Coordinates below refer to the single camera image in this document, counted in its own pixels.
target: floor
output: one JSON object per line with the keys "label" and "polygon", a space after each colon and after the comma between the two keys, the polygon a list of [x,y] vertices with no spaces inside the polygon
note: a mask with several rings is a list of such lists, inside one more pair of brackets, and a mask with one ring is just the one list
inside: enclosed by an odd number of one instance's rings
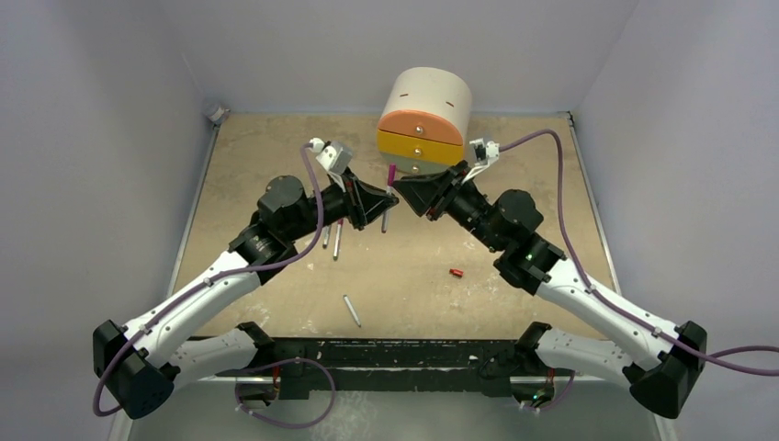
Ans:
{"label": "floor", "polygon": [[[384,187],[387,164],[375,144],[374,116],[233,115],[222,126],[186,243],[176,289],[198,275],[244,228],[268,181],[306,173],[299,147],[312,137],[338,140],[355,151],[352,170]],[[570,237],[588,272],[613,286],[606,253],[588,198],[578,155],[564,118],[473,117],[469,138],[488,135],[508,143],[551,128],[564,146],[564,209]],[[509,188],[529,191],[545,216],[539,232],[562,246],[557,222],[557,155],[551,137],[504,153],[476,178],[495,200]],[[318,169],[319,182],[326,174]],[[310,243],[299,241],[298,249]],[[548,322],[582,336],[599,337],[589,325],[543,300],[511,288],[490,254],[449,218],[417,218],[402,202],[392,209],[389,232],[379,222],[363,232],[344,228],[337,262],[316,247],[265,287],[234,302],[198,334],[216,335],[254,321],[270,335],[377,338],[516,338],[532,321]],[[457,279],[449,268],[459,268]],[[362,322],[346,308],[347,294]]]}

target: cable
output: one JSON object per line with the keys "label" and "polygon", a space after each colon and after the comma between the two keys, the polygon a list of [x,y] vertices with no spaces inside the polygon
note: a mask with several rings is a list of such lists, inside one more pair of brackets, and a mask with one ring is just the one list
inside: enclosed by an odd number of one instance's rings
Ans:
{"label": "cable", "polygon": [[245,404],[243,404],[243,401],[241,400],[241,393],[239,392],[239,387],[241,386],[241,383],[237,383],[235,385],[235,400],[238,402],[238,407],[236,410],[242,410],[249,416],[253,416],[254,418],[264,421],[266,423],[275,425],[277,427],[281,427],[284,429],[307,429],[309,427],[312,427],[315,424],[318,424],[321,420],[325,419],[327,415],[330,413],[330,410],[333,409],[333,405],[335,404],[335,380],[333,379],[333,375],[328,372],[327,368],[322,366],[321,364],[317,363],[314,360],[308,359],[308,358],[290,358],[287,360],[281,360],[277,361],[276,363],[271,363],[270,365],[265,365],[261,367],[253,367],[251,369],[242,369],[240,372],[244,374],[251,374],[255,372],[260,372],[266,369],[280,367],[284,365],[289,365],[292,363],[307,363],[309,365],[315,366],[319,368],[323,373],[324,376],[327,377],[327,381],[330,383],[330,402],[327,404],[327,408],[322,412],[321,415],[314,418],[313,420],[307,422],[307,423],[286,423],[283,421],[278,421],[273,418],[270,418],[268,416],[262,415],[261,413],[256,413],[255,411],[249,409],[246,407]]}
{"label": "cable", "polygon": [[[314,246],[316,246],[317,242],[319,241],[320,235],[322,234],[322,228],[324,227],[324,206],[322,204],[322,192],[319,189],[319,184],[317,183],[316,175],[314,174],[314,170],[311,167],[311,162],[309,161],[308,156],[306,155],[306,149],[311,148],[312,145],[310,143],[303,144],[302,147],[300,147],[300,155],[303,158],[303,164],[306,166],[306,172],[309,175],[309,179],[311,180],[311,185],[313,186],[313,193],[314,198],[316,199],[316,207],[317,207],[317,227],[316,232],[314,233],[313,239],[311,239],[311,242],[309,245],[303,249],[299,254],[296,254],[289,259],[283,260],[281,262],[275,262],[273,264],[268,265],[260,265],[260,266],[247,266],[244,268],[235,268],[235,269],[229,269],[227,271],[222,271],[218,273],[216,276],[211,277],[212,282],[219,281],[225,277],[234,276],[236,274],[241,273],[251,273],[251,272],[257,272],[257,271],[270,271],[274,269],[279,269],[284,266],[287,266],[289,264],[293,264],[300,259],[302,259],[306,254],[308,254]],[[168,303],[167,306],[162,308],[159,312],[153,315],[153,317],[143,325],[143,328],[146,330],[152,329],[154,325],[160,322],[162,318],[164,318],[167,314],[170,313],[170,311],[173,311],[178,305],[195,295],[197,292],[199,292],[201,289],[205,288],[207,285],[203,282],[198,283],[191,289],[189,289],[184,294],[176,297],[173,301]],[[135,333],[128,341],[125,343],[119,351],[114,355],[114,357],[111,359],[111,361],[108,363],[108,366],[106,367],[106,370],[103,372],[103,375],[100,376],[100,380],[97,382],[97,389],[95,390],[95,396],[92,399],[92,412],[95,413],[97,416],[110,416],[116,412],[118,412],[121,409],[121,406],[117,406],[111,410],[104,411],[100,409],[100,397],[103,395],[103,389],[106,387],[106,382],[108,381],[108,378],[111,376],[111,374],[114,373],[114,369],[116,369],[117,365],[119,364],[119,361],[123,358],[123,356],[127,353],[127,351],[130,350],[131,347],[133,347],[136,343],[138,343],[139,340],[141,340],[141,337],[143,337],[143,330],[139,330],[137,333]]]}
{"label": "cable", "polygon": [[[570,258],[573,261],[573,264],[576,266],[576,272],[579,273],[579,277],[581,277],[581,281],[584,282],[584,285],[589,289],[592,294],[601,301],[604,305],[609,307],[612,311],[616,312],[617,314],[625,317],[626,319],[630,320],[631,322],[634,322],[635,324],[641,326],[642,328],[645,328],[649,331],[654,331],[655,327],[651,324],[645,322],[641,318],[633,315],[632,313],[623,310],[619,306],[615,305],[613,302],[609,301],[596,287],[593,286],[593,283],[590,281],[590,277],[587,275],[587,273],[584,271],[584,266],[581,264],[581,260],[579,259],[579,256],[576,254],[576,251],[573,249],[573,245],[570,241],[570,237],[568,235],[568,231],[565,228],[565,220],[563,218],[563,208],[562,208],[562,172],[563,172],[563,155],[562,155],[562,142],[560,141],[559,135],[552,129],[543,129],[539,131],[535,131],[533,133],[530,133],[529,135],[524,136],[523,138],[520,138],[517,141],[512,142],[511,144],[508,144],[506,146],[500,147],[498,149],[499,152],[505,152],[507,150],[510,150],[518,145],[521,145],[525,142],[528,142],[530,140],[533,140],[541,135],[550,135],[552,138],[555,139],[555,144],[557,144],[557,150],[558,150],[558,221],[559,221],[559,227],[560,232],[562,233],[562,239],[565,242],[566,247],[568,247],[568,251],[570,253]],[[698,351],[696,349],[693,349],[691,346],[680,342],[678,339],[666,334],[665,332],[660,332],[659,336],[671,343],[672,345],[681,347],[682,350],[687,352],[688,354],[691,354],[693,356],[696,356],[698,358],[701,358],[705,361],[708,361],[709,363],[712,363],[714,365],[718,365],[723,368],[728,368],[731,370],[735,370],[737,372],[743,372],[745,374],[751,374],[751,375],[758,375],[763,377],[779,377],[779,369],[760,369],[756,367],[746,367],[742,365],[736,365],[734,363],[729,363],[724,360],[720,360],[719,358],[722,356],[729,356],[732,354],[740,354],[744,352],[776,352],[779,353],[779,347],[777,346],[768,346],[768,345],[751,345],[751,346],[740,346],[740,347],[734,347],[732,349],[726,349],[724,351],[717,352],[715,354],[705,354],[701,351]]]}

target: purple cable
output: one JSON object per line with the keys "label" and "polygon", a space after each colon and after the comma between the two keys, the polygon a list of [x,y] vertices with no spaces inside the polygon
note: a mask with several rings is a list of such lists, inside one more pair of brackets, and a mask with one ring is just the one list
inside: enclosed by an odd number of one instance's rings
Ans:
{"label": "purple cable", "polygon": [[330,374],[330,372],[327,371],[327,368],[322,366],[321,364],[317,363],[314,360],[308,359],[308,358],[290,358],[287,360],[281,360],[277,361],[276,363],[271,363],[269,365],[261,366],[261,367],[254,367],[251,369],[243,369],[241,370],[244,374],[251,374],[254,372],[260,372],[266,369],[275,368],[277,366],[284,366],[284,365],[290,365],[292,363],[308,363],[312,366],[315,366],[319,368],[322,372],[324,372],[324,376],[327,377],[327,381],[330,383],[330,402],[327,404],[327,408],[322,412],[321,415],[314,418],[313,420],[307,422],[307,423],[285,423],[283,421],[278,421],[273,418],[267,417],[265,415],[262,415],[261,413],[257,413],[248,407],[246,407],[245,404],[243,404],[243,401],[241,400],[241,394],[239,392],[239,388],[241,386],[241,383],[237,383],[235,385],[235,400],[238,402],[238,408],[247,413],[249,416],[253,416],[254,418],[264,421],[266,423],[275,425],[277,427],[281,427],[284,429],[308,429],[309,427],[312,427],[316,424],[318,424],[321,420],[325,419],[327,415],[330,413],[330,410],[333,409],[333,405],[335,404],[335,380],[333,379],[333,376]]}
{"label": "purple cable", "polygon": [[[651,324],[645,322],[644,320],[640,319],[639,317],[636,317],[635,315],[631,314],[628,311],[623,310],[619,306],[615,305],[609,299],[604,297],[604,295],[598,291],[596,287],[593,286],[592,282],[590,281],[590,277],[587,275],[587,273],[584,271],[584,266],[581,264],[581,260],[579,260],[579,256],[576,254],[576,251],[573,249],[573,245],[570,242],[570,237],[568,236],[568,231],[565,228],[565,221],[563,219],[563,209],[562,209],[562,169],[563,169],[563,156],[562,156],[562,142],[560,141],[560,138],[558,134],[551,129],[543,129],[539,131],[535,131],[533,133],[530,133],[527,136],[524,136],[523,138],[520,138],[517,141],[512,142],[511,144],[508,144],[506,146],[503,146],[499,148],[499,152],[505,152],[509,149],[512,149],[516,147],[517,145],[521,145],[525,142],[528,142],[530,140],[533,140],[534,138],[537,138],[541,135],[550,135],[552,138],[555,139],[555,143],[557,144],[558,149],[558,221],[559,221],[559,227],[560,232],[562,233],[562,239],[565,242],[565,246],[568,247],[568,251],[570,253],[570,259],[573,262],[573,264],[576,266],[576,272],[579,273],[579,277],[581,277],[581,281],[584,282],[584,285],[589,289],[592,294],[601,301],[604,305],[609,307],[612,311],[616,312],[617,314],[625,317],[626,319],[630,320],[631,322],[634,322],[635,324],[641,326],[642,328],[645,328],[649,331],[654,331],[655,327]],[[672,336],[666,334],[665,332],[660,332],[660,337],[671,343],[672,345],[681,347],[682,350],[687,352],[688,354],[691,354],[693,356],[697,356],[698,358],[701,358],[705,361],[708,361],[709,363],[721,366],[723,368],[728,368],[731,370],[735,370],[737,372],[743,372],[745,374],[751,374],[751,375],[759,375],[763,377],[779,377],[779,369],[759,369],[756,367],[746,367],[742,365],[736,365],[734,363],[729,363],[727,361],[719,360],[718,358],[720,356],[729,356],[732,354],[740,354],[744,352],[777,352],[779,353],[779,347],[776,346],[767,346],[767,345],[752,345],[752,346],[740,346],[740,347],[734,347],[732,349],[726,349],[724,351],[717,352],[712,355],[704,354],[703,352],[700,352],[698,350],[693,349],[691,346],[686,345],[683,342],[680,342],[679,340],[673,338]]]}
{"label": "purple cable", "polygon": [[[322,228],[324,226],[324,206],[322,204],[322,192],[319,189],[319,184],[316,180],[316,175],[314,174],[314,170],[311,167],[311,163],[309,161],[308,156],[306,155],[306,149],[311,148],[310,143],[303,144],[302,147],[300,147],[300,155],[303,157],[303,164],[306,166],[306,172],[309,175],[309,179],[311,180],[311,185],[313,186],[313,193],[314,198],[316,199],[316,206],[317,206],[317,228],[316,232],[314,233],[314,237],[309,243],[309,246],[307,246],[303,251],[301,251],[299,254],[294,255],[290,257],[287,260],[283,260],[281,262],[275,262],[274,264],[268,264],[268,265],[260,265],[260,266],[247,266],[244,268],[236,268],[236,269],[230,269],[227,271],[222,271],[221,273],[218,273],[218,275],[211,278],[212,282],[216,282],[218,280],[221,280],[225,277],[234,276],[236,274],[241,273],[251,273],[251,272],[257,272],[257,271],[269,271],[273,269],[279,269],[284,266],[287,266],[289,264],[293,264],[300,259],[302,259],[306,254],[308,254],[314,246],[316,246],[316,243],[319,241],[320,235],[322,235]],[[200,291],[201,289],[205,288],[205,283],[198,283],[194,287],[192,287],[190,290],[185,292],[184,294],[177,297],[175,300],[171,301],[167,306],[162,308],[159,312],[154,314],[154,316],[144,324],[144,327],[146,329],[152,329],[152,326],[156,325],[160,322],[162,318],[164,318],[167,314],[170,313],[173,309],[175,309],[178,305],[180,305],[182,302],[186,301],[195,293]],[[117,354],[111,359],[111,361],[108,363],[108,366],[106,367],[106,370],[103,372],[103,375],[100,376],[100,380],[97,382],[97,389],[95,390],[95,396],[92,400],[92,412],[95,413],[97,416],[110,416],[116,412],[118,412],[121,409],[121,406],[117,406],[109,411],[104,411],[100,409],[100,397],[103,395],[103,388],[106,387],[106,382],[108,378],[113,374],[114,369],[116,369],[117,364],[122,359],[122,357],[127,353],[128,350],[130,350],[133,345],[135,345],[138,340],[141,339],[143,336],[143,331],[138,331],[135,333],[128,341],[125,343],[117,352]]]}

